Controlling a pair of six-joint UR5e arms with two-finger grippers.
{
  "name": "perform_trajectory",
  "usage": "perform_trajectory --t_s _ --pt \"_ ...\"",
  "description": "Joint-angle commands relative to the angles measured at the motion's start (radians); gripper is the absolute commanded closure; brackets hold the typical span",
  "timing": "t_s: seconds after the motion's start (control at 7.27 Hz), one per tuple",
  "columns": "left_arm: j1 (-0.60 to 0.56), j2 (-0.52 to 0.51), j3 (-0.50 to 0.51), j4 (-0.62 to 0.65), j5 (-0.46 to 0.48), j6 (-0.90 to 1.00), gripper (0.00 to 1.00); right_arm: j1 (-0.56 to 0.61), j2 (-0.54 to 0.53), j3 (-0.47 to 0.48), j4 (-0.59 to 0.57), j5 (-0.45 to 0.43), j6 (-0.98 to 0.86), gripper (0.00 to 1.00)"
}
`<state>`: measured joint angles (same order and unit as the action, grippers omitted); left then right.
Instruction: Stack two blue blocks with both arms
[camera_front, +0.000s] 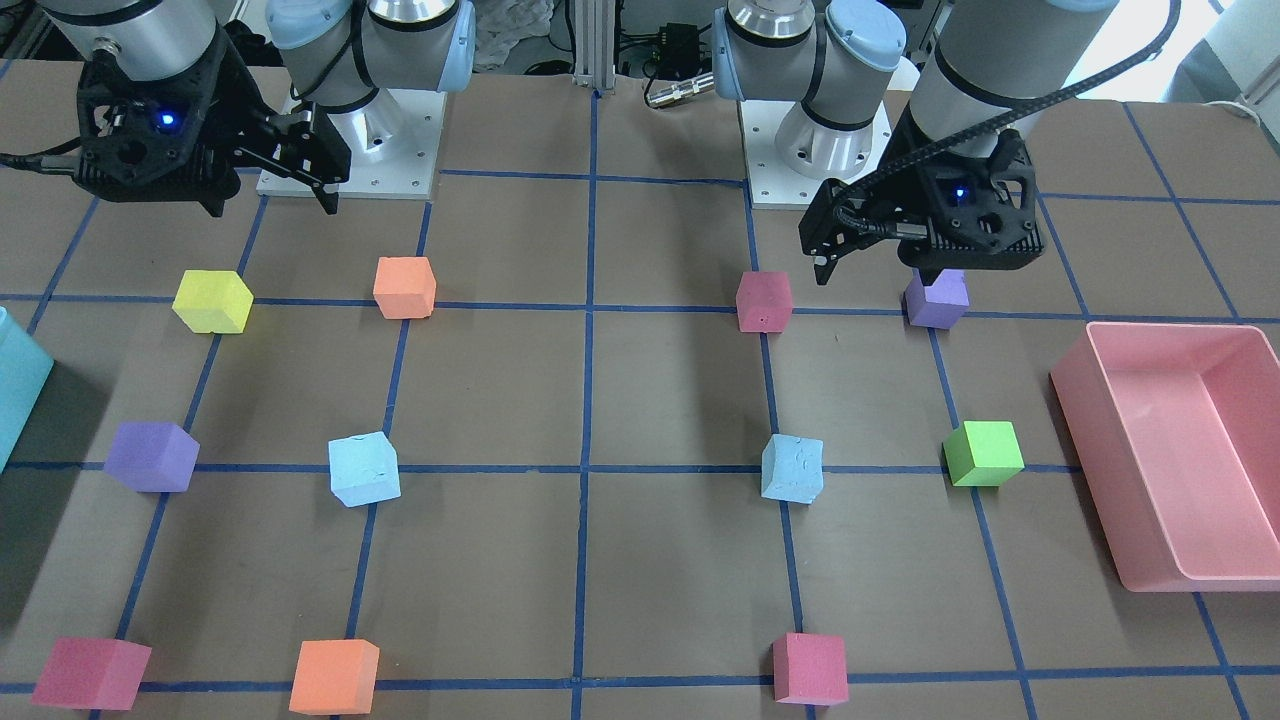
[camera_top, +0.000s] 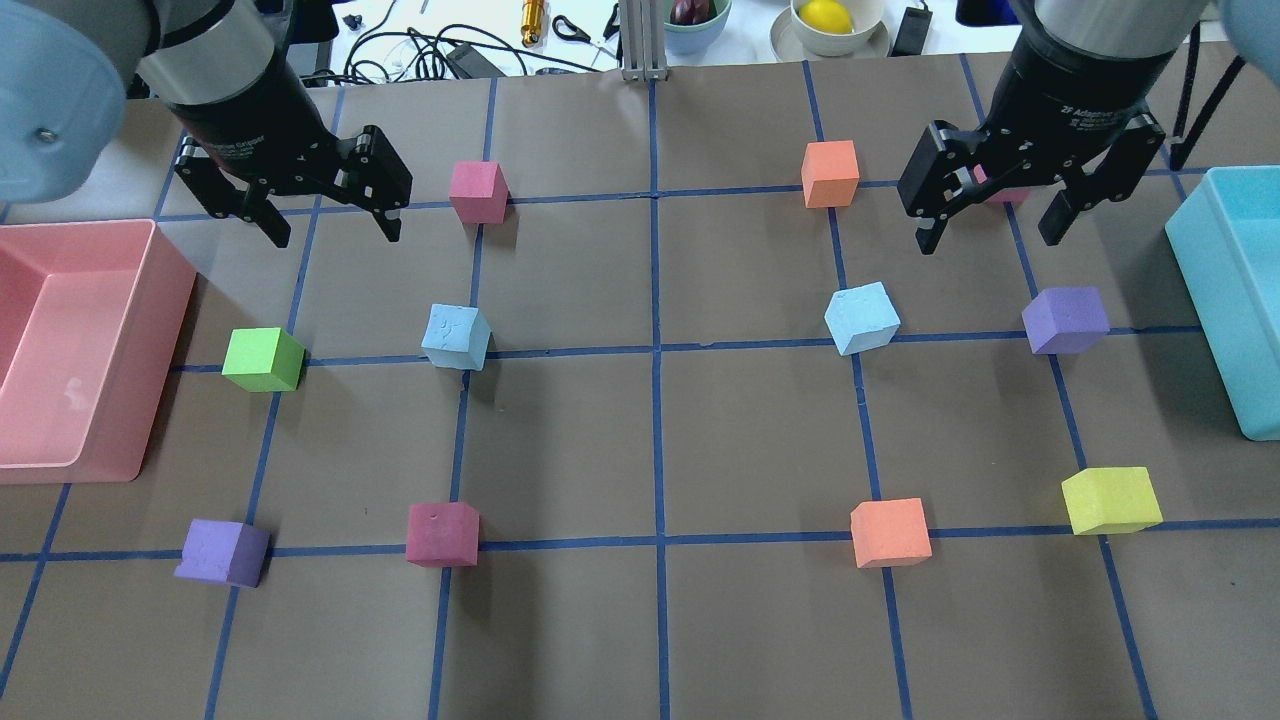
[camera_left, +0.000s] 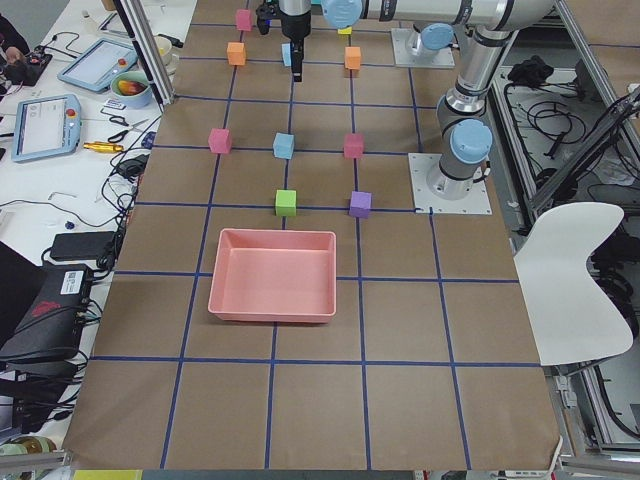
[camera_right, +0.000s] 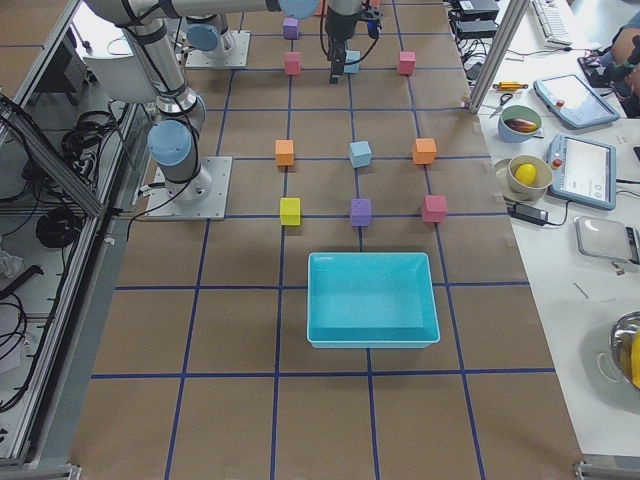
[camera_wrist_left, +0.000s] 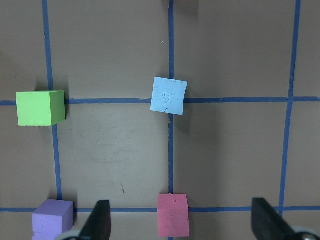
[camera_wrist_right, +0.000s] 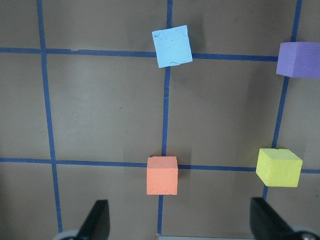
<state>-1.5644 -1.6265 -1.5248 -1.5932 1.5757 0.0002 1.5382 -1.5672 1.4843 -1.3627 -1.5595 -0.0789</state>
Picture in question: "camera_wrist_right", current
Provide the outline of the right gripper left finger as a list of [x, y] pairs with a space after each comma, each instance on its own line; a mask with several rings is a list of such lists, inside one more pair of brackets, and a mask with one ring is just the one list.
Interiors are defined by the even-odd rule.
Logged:
[[110, 235], [109, 202], [97, 200], [77, 233], [78, 240], [107, 240]]

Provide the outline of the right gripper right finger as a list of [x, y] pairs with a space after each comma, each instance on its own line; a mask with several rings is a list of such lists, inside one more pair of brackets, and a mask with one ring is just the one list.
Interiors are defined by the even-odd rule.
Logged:
[[300, 239], [300, 233], [294, 231], [262, 197], [250, 200], [249, 224], [256, 240]]

